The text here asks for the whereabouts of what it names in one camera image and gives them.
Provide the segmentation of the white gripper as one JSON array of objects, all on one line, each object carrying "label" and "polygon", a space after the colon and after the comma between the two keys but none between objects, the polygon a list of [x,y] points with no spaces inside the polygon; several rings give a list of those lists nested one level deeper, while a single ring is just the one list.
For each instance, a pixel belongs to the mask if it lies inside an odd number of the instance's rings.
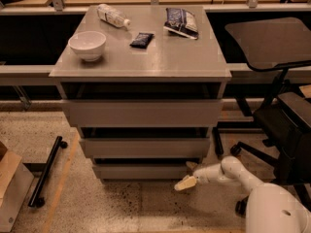
[{"label": "white gripper", "polygon": [[174,185],[177,191],[185,190],[200,184],[216,182],[223,174],[220,164],[198,165],[196,162],[187,161],[187,167],[193,171],[193,176],[186,175]]}]

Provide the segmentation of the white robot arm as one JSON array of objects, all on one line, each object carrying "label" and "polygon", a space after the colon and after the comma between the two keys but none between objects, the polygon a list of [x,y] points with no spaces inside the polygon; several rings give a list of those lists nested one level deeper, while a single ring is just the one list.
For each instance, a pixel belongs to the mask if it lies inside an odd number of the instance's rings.
[{"label": "white robot arm", "polygon": [[192,170],[174,188],[177,191],[212,182],[240,183],[249,192],[246,233],[311,233],[311,212],[282,186],[265,183],[234,156],[218,164],[187,162]]}]

